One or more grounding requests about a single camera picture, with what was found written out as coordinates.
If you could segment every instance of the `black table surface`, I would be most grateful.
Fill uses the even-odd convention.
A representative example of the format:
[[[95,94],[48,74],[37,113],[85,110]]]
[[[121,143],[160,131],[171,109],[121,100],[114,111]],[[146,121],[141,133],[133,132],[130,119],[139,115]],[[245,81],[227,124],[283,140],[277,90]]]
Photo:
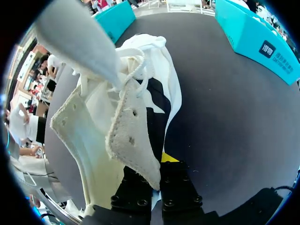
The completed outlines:
[[[300,164],[300,93],[296,84],[288,86],[264,66],[234,53],[211,16],[142,16],[116,46],[139,33],[167,40],[182,107],[168,128],[165,151],[190,165],[205,212],[216,210],[223,215],[262,188],[293,184]],[[76,81],[60,79],[47,125]],[[76,162],[49,128],[45,139],[58,178],[76,205],[84,207]]]

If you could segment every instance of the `crowd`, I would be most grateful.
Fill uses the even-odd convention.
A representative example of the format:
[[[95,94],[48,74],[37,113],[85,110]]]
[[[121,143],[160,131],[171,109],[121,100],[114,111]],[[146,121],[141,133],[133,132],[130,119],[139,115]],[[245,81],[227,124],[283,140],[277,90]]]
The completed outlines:
[[[60,78],[62,63],[54,55],[46,54],[39,59],[38,68],[31,71],[33,88],[29,90],[31,100],[24,104],[19,103],[11,111],[5,110],[4,125],[8,131],[7,145],[16,144],[17,153],[8,148],[10,161],[18,179],[23,180],[20,185],[30,199],[36,199],[32,177],[56,202],[65,202],[70,199],[69,194],[61,186],[54,171],[45,157],[45,128],[46,116],[36,116],[36,99],[41,98],[42,90],[53,92]]]

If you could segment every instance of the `white cloth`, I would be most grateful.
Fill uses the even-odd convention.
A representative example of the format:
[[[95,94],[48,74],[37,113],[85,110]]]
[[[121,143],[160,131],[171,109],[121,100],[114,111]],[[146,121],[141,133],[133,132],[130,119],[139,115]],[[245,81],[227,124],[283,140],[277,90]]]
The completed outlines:
[[[48,67],[61,67],[62,61],[54,55],[49,55],[47,65]]]
[[[9,131],[19,138],[29,138],[33,141],[37,139],[38,116],[29,114],[29,123],[24,123],[24,116],[20,115],[20,106],[12,110],[9,116]]]
[[[52,66],[57,69],[57,73],[56,73],[54,81],[56,83],[58,83],[58,80],[60,79],[60,75],[61,75],[61,71],[59,71],[59,70],[62,68],[62,61],[59,58],[57,58],[56,56],[50,55],[48,57],[47,65],[48,65],[48,67]]]
[[[17,135],[15,135],[13,132],[10,132],[10,135],[20,147],[23,145],[22,140]]]

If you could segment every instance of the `teal display stand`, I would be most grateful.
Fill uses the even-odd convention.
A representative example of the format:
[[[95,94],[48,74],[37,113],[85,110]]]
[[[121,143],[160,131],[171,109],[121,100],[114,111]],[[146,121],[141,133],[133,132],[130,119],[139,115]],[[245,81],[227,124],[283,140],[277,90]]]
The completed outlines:
[[[217,0],[216,20],[236,53],[264,65],[289,85],[300,77],[300,64],[288,44],[257,14],[234,2]]]
[[[128,1],[125,1],[99,13],[94,19],[101,25],[110,39],[116,43],[135,20],[135,14]]]

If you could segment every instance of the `white drawstring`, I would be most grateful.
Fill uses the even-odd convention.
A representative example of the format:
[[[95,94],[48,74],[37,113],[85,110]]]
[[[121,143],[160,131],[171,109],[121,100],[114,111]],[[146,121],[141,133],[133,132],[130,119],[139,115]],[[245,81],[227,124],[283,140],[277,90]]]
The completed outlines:
[[[144,50],[148,50],[150,48],[161,48],[161,45],[158,45],[157,43],[151,43],[146,45],[146,48],[143,48]],[[134,69],[134,63],[130,59],[127,60],[128,65],[127,69],[129,71],[129,74],[126,75],[126,78],[122,81],[121,87],[118,89],[117,87],[113,87],[108,90],[108,92],[120,92],[120,96],[123,93],[125,85],[128,83],[131,79],[137,79],[142,80],[141,85],[136,89],[136,97],[140,98],[142,94],[145,92],[148,86],[148,81],[152,77],[149,75],[149,70],[153,70],[150,65],[147,65],[146,63],[146,55],[144,51],[138,49],[138,48],[119,48],[116,49],[117,54],[120,58],[130,57],[132,61],[137,61],[138,66]],[[87,88],[87,82],[88,78],[86,76],[81,75],[81,94],[85,96],[88,92]]]

